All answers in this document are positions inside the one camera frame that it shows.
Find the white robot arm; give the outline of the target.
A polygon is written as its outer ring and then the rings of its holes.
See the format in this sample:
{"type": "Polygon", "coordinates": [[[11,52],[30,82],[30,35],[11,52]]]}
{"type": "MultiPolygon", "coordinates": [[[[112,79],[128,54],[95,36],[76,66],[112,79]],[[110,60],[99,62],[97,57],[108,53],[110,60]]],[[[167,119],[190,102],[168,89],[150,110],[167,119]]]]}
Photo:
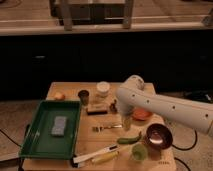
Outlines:
{"type": "Polygon", "coordinates": [[[213,104],[151,94],[138,75],[128,77],[116,90],[117,109],[130,116],[140,107],[213,137],[213,104]]]}

